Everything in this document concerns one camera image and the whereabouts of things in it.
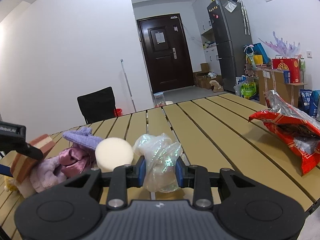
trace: white wall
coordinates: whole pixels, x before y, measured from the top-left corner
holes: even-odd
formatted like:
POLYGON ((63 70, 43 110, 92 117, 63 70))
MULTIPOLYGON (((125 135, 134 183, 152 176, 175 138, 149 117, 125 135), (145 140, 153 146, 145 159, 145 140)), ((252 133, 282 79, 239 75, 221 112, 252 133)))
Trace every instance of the white wall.
MULTIPOLYGON (((319 0, 243 0, 247 8, 253 42, 274 44, 272 32, 288 43, 301 43, 300 53, 306 58, 306 51, 313 52, 312 59, 306 59, 306 88, 320 89, 320 1, 319 0)), ((269 57, 276 53, 263 45, 269 57)))
POLYGON ((204 50, 200 37, 196 16, 191 2, 161 3, 134 8, 136 19, 152 16, 179 13, 186 34, 192 69, 194 72, 201 70, 201 63, 205 62, 204 50))
POLYGON ((1 25, 0 112, 27 139, 85 124, 77 97, 112 86, 116 106, 153 107, 131 0, 37 0, 1 25), (123 49, 121 41, 130 49, 123 49))

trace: pink satin scrunchie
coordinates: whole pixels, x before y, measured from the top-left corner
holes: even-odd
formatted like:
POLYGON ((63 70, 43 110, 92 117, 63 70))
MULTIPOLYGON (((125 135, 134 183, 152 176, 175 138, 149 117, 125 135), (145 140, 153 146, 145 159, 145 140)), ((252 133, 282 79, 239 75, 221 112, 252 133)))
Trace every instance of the pink satin scrunchie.
POLYGON ((95 162, 94 150, 74 143, 71 148, 59 153, 59 162, 62 165, 61 172, 67 178, 71 178, 93 166, 95 162))

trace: door lock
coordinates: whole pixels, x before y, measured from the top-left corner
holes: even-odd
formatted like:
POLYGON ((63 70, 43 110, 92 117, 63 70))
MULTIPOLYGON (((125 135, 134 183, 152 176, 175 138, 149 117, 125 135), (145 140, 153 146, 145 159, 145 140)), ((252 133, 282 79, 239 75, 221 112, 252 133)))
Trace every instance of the door lock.
POLYGON ((174 59, 177 59, 177 52, 176 52, 176 48, 172 48, 172 52, 173 53, 173 57, 174 59))

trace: door frame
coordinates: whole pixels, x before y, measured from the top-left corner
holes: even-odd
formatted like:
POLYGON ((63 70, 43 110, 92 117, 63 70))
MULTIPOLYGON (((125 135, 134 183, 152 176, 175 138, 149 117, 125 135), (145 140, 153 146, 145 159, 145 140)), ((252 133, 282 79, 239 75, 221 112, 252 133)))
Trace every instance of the door frame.
POLYGON ((147 73, 148 73, 148 77, 149 77, 149 80, 150 80, 150 84, 151 84, 151 79, 150 79, 150 76, 149 76, 149 70, 148 70, 148 57, 147 57, 147 46, 146 46, 146 43, 145 43, 145 40, 144 40, 144 37, 143 37, 143 32, 142 32, 142 27, 141 27, 141 22, 143 21, 148 21, 148 20, 153 20, 153 19, 157 19, 157 18, 161 18, 163 16, 168 16, 168 17, 172 17, 172 16, 176 16, 178 17, 179 19, 179 24, 180 24, 180 28, 182 30, 182 36, 183 36, 183 49, 184 49, 184 52, 185 54, 187 55, 188 59, 187 59, 187 62, 190 64, 190 69, 187 68, 191 71, 190 75, 192 76, 192 80, 193 80, 193 69, 192 69, 192 63, 191 63, 191 58, 190 58, 190 53, 189 53, 189 48, 188 48, 188 43, 187 43, 187 39, 186 39, 186 34, 184 32, 184 28, 183 28, 183 23, 182 23, 182 20, 181 20, 181 16, 179 13, 172 13, 172 14, 164 14, 164 15, 158 15, 158 16, 151 16, 151 17, 147 17, 147 18, 142 18, 142 19, 137 19, 137 26, 138 26, 138 34, 139 34, 139 39, 140 39, 140 42, 141 42, 141 45, 142 45, 142 50, 143 50, 143 55, 144 55, 144 58, 145 58, 145 61, 146 61, 146 67, 147 67, 147 73))

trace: wooden table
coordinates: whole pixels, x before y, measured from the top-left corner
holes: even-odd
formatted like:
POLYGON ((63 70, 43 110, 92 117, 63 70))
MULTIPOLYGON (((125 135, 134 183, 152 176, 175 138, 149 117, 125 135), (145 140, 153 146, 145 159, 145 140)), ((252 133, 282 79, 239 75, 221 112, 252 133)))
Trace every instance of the wooden table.
MULTIPOLYGON (((212 172, 219 172, 224 167, 233 168, 294 198, 306 212, 312 212, 319 205, 320 168, 301 176, 300 158, 269 133, 261 121, 248 122, 249 115, 262 109, 265 106, 224 94, 129 114, 86 127, 91 127, 96 136, 123 138, 131 145, 142 134, 166 133, 172 140, 182 143, 189 163, 205 166, 212 172)), ((48 157, 69 147, 62 134, 52 135, 56 145, 48 157)), ((14 157, 10 153, 0 163, 10 166, 14 157)), ((105 188, 100 203, 105 204, 107 193, 108 188, 105 188)), ((217 189, 213 188, 212 193, 214 202, 219 203, 217 189)), ((180 189, 169 194, 156 193, 155 198, 192 199, 192 194, 192 189, 180 189)), ((130 188, 128 200, 131 199, 150 199, 150 193, 143 188, 130 188)), ((21 239, 13 215, 22 201, 23 197, 17 192, 4 191, 4 178, 0 177, 0 225, 14 240, 21 239)))

